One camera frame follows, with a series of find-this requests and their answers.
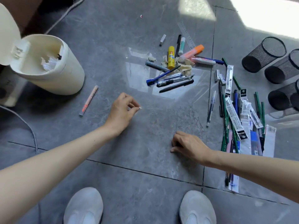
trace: white trash can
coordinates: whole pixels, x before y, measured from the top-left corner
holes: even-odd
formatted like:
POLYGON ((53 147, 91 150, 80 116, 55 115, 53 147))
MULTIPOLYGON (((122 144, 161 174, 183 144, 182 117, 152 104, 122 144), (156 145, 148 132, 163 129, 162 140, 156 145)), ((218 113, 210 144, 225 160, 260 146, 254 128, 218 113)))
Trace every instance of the white trash can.
POLYGON ((20 77, 54 94, 75 94, 84 83, 84 70, 64 41, 42 34, 21 39, 17 24, 1 3, 0 64, 10 65, 20 77))

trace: hand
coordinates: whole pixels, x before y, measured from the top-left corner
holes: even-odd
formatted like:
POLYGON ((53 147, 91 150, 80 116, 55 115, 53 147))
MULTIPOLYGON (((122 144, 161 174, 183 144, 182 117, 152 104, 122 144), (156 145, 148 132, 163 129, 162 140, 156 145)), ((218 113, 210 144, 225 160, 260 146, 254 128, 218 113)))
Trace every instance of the hand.
POLYGON ((112 104, 105 126, 108 127, 115 136, 120 135, 129 125, 132 117, 138 112, 139 107, 140 105, 133 97, 121 93, 112 104))
POLYGON ((180 152, 200 164, 207 166, 213 150, 207 147, 198 137, 177 131, 172 139, 170 152, 180 152))

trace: floor tile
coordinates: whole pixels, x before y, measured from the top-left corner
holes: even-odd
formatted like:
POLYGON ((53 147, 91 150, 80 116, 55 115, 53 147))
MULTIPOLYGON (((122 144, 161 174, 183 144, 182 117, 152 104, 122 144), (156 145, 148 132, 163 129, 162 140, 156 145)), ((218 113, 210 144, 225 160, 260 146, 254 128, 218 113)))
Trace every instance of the floor tile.
MULTIPOLYGON (((35 156, 35 148, 0 141, 0 170, 35 156)), ((38 224, 38 207, 33 207, 17 223, 38 224)))
MULTIPOLYGON (((52 149, 101 126, 112 102, 126 92, 143 109, 120 137, 91 159, 201 184, 202 168, 169 150, 176 130, 206 140, 202 124, 207 119, 211 72, 194 69, 192 85, 159 93, 145 83, 159 72, 146 67, 144 61, 148 55, 155 56, 158 64, 162 61, 168 47, 177 42, 180 21, 211 57, 214 20, 214 11, 196 0, 86 0, 51 32, 67 42, 82 64, 86 75, 82 90, 58 96, 29 83, 15 111, 36 132, 39 147, 52 149), (195 7, 201 8, 199 15, 195 15, 195 7), (163 34, 166 40, 159 47, 163 34), (99 89, 80 118, 95 85, 99 89)), ((8 141, 33 145, 27 127, 10 114, 3 113, 0 132, 8 141)))
POLYGON ((298 220, 298 204, 290 206, 206 187, 203 194, 211 200, 217 224, 291 224, 298 220))
POLYGON ((103 223, 178 223, 184 194, 201 190, 189 183, 84 161, 41 201, 42 224, 60 223, 69 200, 84 187, 100 192, 103 223))
MULTIPOLYGON (((241 87, 247 88, 248 99, 252 102, 254 108, 254 92, 257 91, 259 93, 260 101, 264 101, 265 103, 266 124, 277 127, 275 157, 298 160, 299 153, 296 148, 298 139, 295 136, 299 132, 299 128, 297 127, 298 114, 287 116, 284 119, 271 118, 271 116, 281 117, 282 113, 275 111, 270 106, 267 96, 271 90, 277 89, 282 85, 274 85, 268 82, 264 77, 263 69, 258 73, 249 73, 245 71, 241 65, 242 58, 259 45, 264 37, 272 34, 261 33, 245 28, 238 13, 235 11, 217 8, 216 18, 213 58, 221 59, 225 57, 229 64, 234 65, 234 75, 241 87)), ((299 41, 285 37, 280 38, 283 39, 288 50, 299 46, 299 41)), ((226 73, 224 66, 219 67, 219 69, 222 73, 226 73)), ((212 80, 211 93, 213 90, 218 91, 218 84, 212 80)), ((207 145, 213 150, 220 150, 223 135, 224 122, 219 116, 218 107, 219 96, 215 102, 213 117, 207 133, 207 145)), ((225 189, 224 176, 225 173, 222 171, 205 168, 204 185, 225 189)), ((287 199, 245 179, 240 180, 239 192, 262 199, 289 203, 287 199)))

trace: trash can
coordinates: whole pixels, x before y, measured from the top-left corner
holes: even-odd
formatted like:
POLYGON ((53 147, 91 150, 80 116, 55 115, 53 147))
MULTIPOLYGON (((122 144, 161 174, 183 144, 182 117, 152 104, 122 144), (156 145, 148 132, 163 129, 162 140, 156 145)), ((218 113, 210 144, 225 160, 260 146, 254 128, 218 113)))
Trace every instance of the trash can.
POLYGON ((10 65, 20 77, 58 95, 77 93, 85 73, 68 45, 51 35, 21 39, 17 24, 0 3, 0 64, 10 65))
POLYGON ((282 83, 299 74, 299 49, 265 69, 265 77, 274 84, 282 83))
POLYGON ((299 79, 287 86, 273 90, 268 95, 270 105, 276 110, 283 111, 285 109, 299 107, 299 79))
POLYGON ((262 43, 242 59, 246 71, 256 73, 279 57, 286 55, 286 46, 276 37, 266 37, 262 43))

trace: forearm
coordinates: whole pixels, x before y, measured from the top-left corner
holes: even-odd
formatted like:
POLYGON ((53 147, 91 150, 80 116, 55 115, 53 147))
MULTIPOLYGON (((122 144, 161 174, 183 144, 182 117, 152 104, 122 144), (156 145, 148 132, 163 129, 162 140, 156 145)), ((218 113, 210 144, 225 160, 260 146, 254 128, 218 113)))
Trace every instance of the forearm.
POLYGON ((213 151, 207 166, 248 179, 299 203, 297 161, 213 151))
POLYGON ((100 127, 62 146, 0 171, 0 223, 26 213, 73 169, 114 137, 100 127))

